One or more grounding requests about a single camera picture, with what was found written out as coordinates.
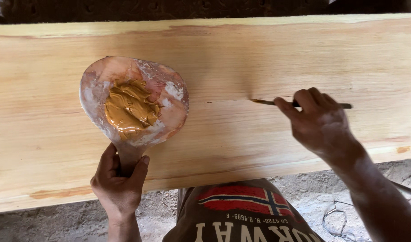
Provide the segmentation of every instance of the orange wood filler paste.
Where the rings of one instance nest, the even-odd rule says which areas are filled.
[[[110,95],[105,101],[108,122],[118,131],[122,140],[129,139],[153,124],[158,119],[159,106],[149,102],[150,96],[144,87],[145,81],[130,80],[127,83],[114,81]]]

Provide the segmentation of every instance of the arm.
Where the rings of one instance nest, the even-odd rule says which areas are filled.
[[[294,99],[301,112],[282,98],[274,103],[291,120],[295,139],[321,157],[348,186],[371,238],[411,241],[411,205],[352,135],[343,109],[316,88],[297,91]]]
[[[140,242],[135,211],[141,201],[150,158],[138,161],[131,177],[120,177],[120,158],[111,143],[101,156],[90,184],[108,215],[108,241]]]

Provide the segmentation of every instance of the person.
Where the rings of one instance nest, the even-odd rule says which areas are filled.
[[[375,242],[411,241],[411,205],[376,168],[352,135],[344,110],[316,88],[299,90],[298,111],[282,98],[276,106],[290,119],[292,134],[321,157],[347,185],[353,205]],[[131,177],[118,177],[120,160],[110,144],[102,154],[93,192],[109,218],[109,241],[141,241],[135,211],[149,157]],[[177,223],[165,242],[322,242],[278,189],[266,179],[179,190]]]

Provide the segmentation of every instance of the gray t-shirt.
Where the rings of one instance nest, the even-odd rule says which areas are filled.
[[[179,190],[163,242],[324,242],[266,179]]]

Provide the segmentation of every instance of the wood grain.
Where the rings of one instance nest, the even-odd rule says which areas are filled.
[[[178,71],[184,128],[147,151],[144,190],[328,169],[276,107],[315,86],[375,162],[411,158],[411,14],[0,25],[0,212],[94,199],[109,140],[80,107],[84,70],[129,56]]]

